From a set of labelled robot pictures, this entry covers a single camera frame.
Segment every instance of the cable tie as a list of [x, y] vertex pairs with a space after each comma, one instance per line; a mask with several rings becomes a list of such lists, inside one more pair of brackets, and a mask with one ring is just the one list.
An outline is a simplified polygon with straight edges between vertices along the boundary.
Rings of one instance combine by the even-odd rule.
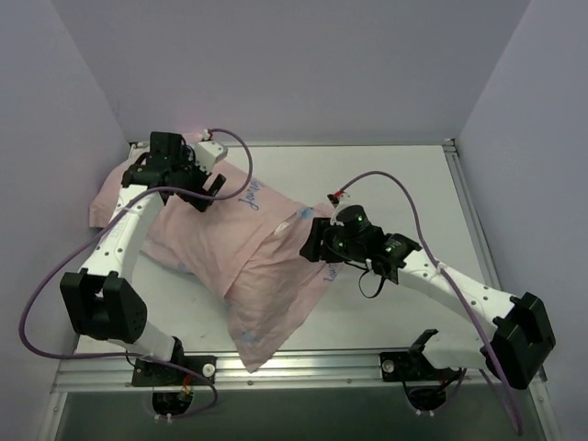
[[441, 274], [441, 271], [443, 271], [446, 268], [447, 268], [447, 265], [445, 265], [443, 262], [437, 262], [437, 266], [435, 268], [435, 274], [436, 275]]

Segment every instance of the black mount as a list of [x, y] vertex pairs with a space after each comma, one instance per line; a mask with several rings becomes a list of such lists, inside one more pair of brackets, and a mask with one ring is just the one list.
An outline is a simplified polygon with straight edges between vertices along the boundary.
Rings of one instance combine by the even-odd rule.
[[375, 274], [398, 284], [398, 268], [406, 266], [404, 259], [421, 250], [421, 245], [402, 234], [384, 234], [360, 205], [341, 210], [337, 220], [343, 225], [331, 225], [330, 218], [314, 218], [300, 255], [310, 262], [326, 263], [365, 264], [370, 259]]
[[117, 272], [107, 277], [88, 275], [85, 268], [79, 273], [65, 273], [60, 290], [77, 334], [129, 344], [141, 336], [147, 323], [147, 306]]
[[[462, 375], [462, 372], [452, 369], [435, 369], [424, 358], [424, 346], [435, 334], [436, 329], [428, 329], [408, 350], [379, 354], [382, 380], [402, 383], [409, 403], [419, 411], [438, 409], [447, 400], [447, 386]], [[434, 381], [438, 384], [416, 387], [406, 384], [412, 381]]]
[[[184, 348], [179, 339], [175, 338], [174, 352], [170, 363], [193, 370], [197, 374], [205, 377], [209, 382], [214, 383], [217, 357], [215, 356], [186, 356]], [[206, 365], [214, 366], [214, 372], [210, 376], [204, 374]], [[166, 367], [159, 363], [153, 363], [137, 358], [135, 368], [132, 374], [131, 385], [136, 387], [161, 387], [161, 386], [182, 386], [184, 379], [188, 374], [174, 367]], [[208, 383], [199, 378], [192, 378], [187, 384], [193, 386], [203, 386]]]
[[384, 382], [438, 381], [453, 376], [456, 373], [454, 370], [435, 369], [423, 355], [426, 342], [437, 332], [437, 329], [427, 329], [408, 350], [380, 353], [379, 362]]
[[[180, 340], [175, 337], [174, 339], [174, 352], [170, 362], [188, 368], [206, 378], [209, 383], [214, 384], [217, 357], [187, 356], [184, 354], [184, 347]], [[204, 372], [206, 365], [214, 367], [214, 370], [208, 376]], [[135, 387], [147, 388], [182, 386], [184, 384], [189, 386], [202, 386], [208, 384], [206, 381], [193, 376], [189, 381], [186, 381], [187, 375], [189, 374], [174, 367], [167, 367], [159, 363], [137, 358], [130, 384]], [[152, 396], [153, 410], [163, 416], [167, 414], [179, 415], [185, 413], [190, 407], [193, 396], [194, 393], [186, 393], [183, 390], [180, 392], [154, 392]]]
[[[122, 186], [131, 184], [153, 187], [179, 187], [205, 196], [216, 196], [226, 182], [226, 177], [217, 175], [207, 190], [204, 184], [210, 173], [203, 172], [196, 165], [194, 152], [179, 133], [152, 131], [149, 152], [143, 153], [122, 177]], [[162, 193], [164, 204], [169, 193]], [[179, 195], [198, 211], [204, 212], [211, 200]]]
[[[523, 390], [555, 347], [555, 335], [541, 299], [527, 292], [520, 299], [510, 300], [514, 307], [506, 317], [493, 320], [498, 328], [491, 344], [509, 384]], [[486, 366], [496, 376], [488, 354], [484, 349], [481, 352], [486, 357]]]

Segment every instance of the white surface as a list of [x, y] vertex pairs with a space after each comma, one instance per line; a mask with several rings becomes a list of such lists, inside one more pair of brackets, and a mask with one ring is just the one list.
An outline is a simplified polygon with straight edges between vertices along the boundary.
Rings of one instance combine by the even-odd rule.
[[[23, 347], [18, 320], [43, 276], [90, 237], [88, 204], [125, 140], [48, 0], [0, 2], [0, 60], [0, 439], [30, 441], [58, 363]], [[56, 279], [30, 314], [28, 336], [46, 351], [71, 351]]]
[[533, 0], [459, 151], [500, 279], [543, 299], [563, 439], [588, 434], [588, 2]]
[[[425, 237], [438, 258], [481, 280], [447, 162], [440, 146], [422, 147], [260, 147], [253, 149], [254, 173], [276, 190], [313, 205], [326, 201], [352, 177], [367, 170], [388, 171], [405, 183], [419, 208]], [[244, 168], [244, 153], [231, 149], [229, 160]], [[401, 191], [388, 179], [372, 176], [353, 185], [375, 224], [415, 237], [413, 215]], [[360, 271], [346, 268], [309, 319], [282, 349], [394, 347], [411, 344], [431, 327], [454, 334], [474, 334], [471, 325], [424, 294], [386, 284], [380, 296], [364, 299]], [[192, 351], [234, 350], [222, 302], [191, 276], [139, 259], [134, 287], [149, 309], [149, 320], [176, 335]], [[81, 338], [80, 352], [117, 349]]]
[[528, 0], [53, 0], [130, 141], [454, 137]]

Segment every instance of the pillowcase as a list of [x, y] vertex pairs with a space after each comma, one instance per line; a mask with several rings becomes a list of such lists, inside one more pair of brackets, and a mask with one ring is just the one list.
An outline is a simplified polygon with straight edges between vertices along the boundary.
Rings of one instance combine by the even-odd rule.
[[[109, 222], [122, 174], [133, 162], [126, 161], [108, 176], [90, 206], [91, 227]], [[220, 195], [232, 193], [246, 178], [226, 161], [214, 172], [227, 177]], [[243, 364], [253, 372], [304, 323], [341, 269], [299, 255], [312, 218], [332, 213], [325, 204], [311, 209], [253, 178], [242, 194], [215, 201], [204, 213], [170, 197], [142, 250], [164, 266], [193, 273], [224, 299], [229, 334]]]

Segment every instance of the black bracket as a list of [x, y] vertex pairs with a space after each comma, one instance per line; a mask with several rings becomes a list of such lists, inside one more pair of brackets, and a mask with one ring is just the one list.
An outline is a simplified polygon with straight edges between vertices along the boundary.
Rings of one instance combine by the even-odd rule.
[[[216, 372], [217, 357], [184, 356], [184, 361], [181, 366], [193, 370], [214, 384], [216, 374], [212, 373], [211, 376], [207, 377], [204, 373], [204, 367], [206, 365], [214, 366], [214, 371]], [[182, 386], [187, 375], [188, 374], [185, 372], [172, 367], [164, 367], [157, 363], [137, 359], [135, 361], [135, 369], [132, 373], [132, 381], [130, 384], [138, 388]], [[192, 379], [187, 382], [187, 385], [205, 386], [207, 383], [197, 377], [192, 377]]]
[[437, 329], [428, 329], [407, 350], [382, 352], [379, 365], [384, 382], [444, 381], [455, 376], [452, 369], [435, 369], [424, 358], [426, 342], [437, 334]]
[[[514, 307], [504, 318], [493, 320], [497, 329], [492, 349], [504, 370], [509, 384], [519, 390], [528, 387], [555, 346], [555, 335], [545, 305], [527, 292], [522, 298], [511, 297]], [[486, 351], [486, 366], [496, 376], [496, 369]]]
[[96, 340], [134, 343], [147, 323], [147, 306], [124, 278], [112, 271], [91, 276], [87, 269], [63, 274], [60, 290], [77, 334]]
[[[123, 174], [123, 187], [131, 184], [148, 188], [178, 187], [214, 197], [224, 186], [226, 177], [217, 175], [209, 189], [204, 188], [210, 173], [197, 166], [198, 158], [194, 157], [194, 152], [179, 133], [152, 131], [149, 143], [149, 152], [142, 153]], [[170, 194], [162, 192], [160, 195], [164, 204], [167, 203]], [[206, 211], [212, 204], [212, 200], [192, 198], [183, 193], [178, 196], [200, 212]]]

